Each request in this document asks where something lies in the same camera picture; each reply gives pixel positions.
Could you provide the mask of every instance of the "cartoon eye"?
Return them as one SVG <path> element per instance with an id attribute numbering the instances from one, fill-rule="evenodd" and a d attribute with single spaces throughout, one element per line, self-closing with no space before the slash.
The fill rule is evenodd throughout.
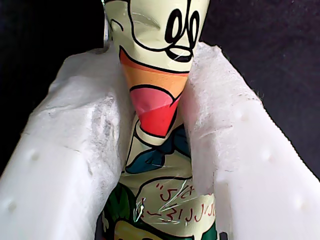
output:
<path id="1" fill-rule="evenodd" d="M 171 12 L 165 29 L 164 39 L 168 44 L 177 42 L 182 31 L 182 13 L 179 9 Z"/>
<path id="2" fill-rule="evenodd" d="M 190 17 L 188 38 L 190 48 L 194 48 L 199 34 L 200 16 L 198 11 L 194 11 Z"/>

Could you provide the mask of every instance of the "cartoon character face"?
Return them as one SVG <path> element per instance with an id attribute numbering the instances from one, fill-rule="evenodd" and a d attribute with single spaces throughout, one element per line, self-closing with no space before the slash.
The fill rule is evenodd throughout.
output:
<path id="1" fill-rule="evenodd" d="M 203 6 L 204 0 L 131 0 L 133 39 L 146 50 L 189 63 L 200 35 L 200 15 L 207 11 Z"/>
<path id="2" fill-rule="evenodd" d="M 110 34 L 141 129 L 165 138 L 199 40 L 210 0 L 108 0 Z"/>
<path id="3" fill-rule="evenodd" d="M 111 0 L 105 9 L 117 47 L 143 64 L 190 71 L 210 0 Z"/>

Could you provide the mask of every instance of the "cartoon figure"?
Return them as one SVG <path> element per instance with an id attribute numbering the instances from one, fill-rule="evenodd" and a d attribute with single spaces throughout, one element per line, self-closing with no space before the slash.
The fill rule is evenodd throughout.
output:
<path id="1" fill-rule="evenodd" d="M 209 0 L 107 0 L 110 34 L 141 129 L 164 138 L 175 118 Z"/>
<path id="2" fill-rule="evenodd" d="M 209 0 L 107 0 L 137 116 L 126 164 L 102 212 L 115 240 L 216 240 L 215 198 L 197 196 L 177 111 Z"/>

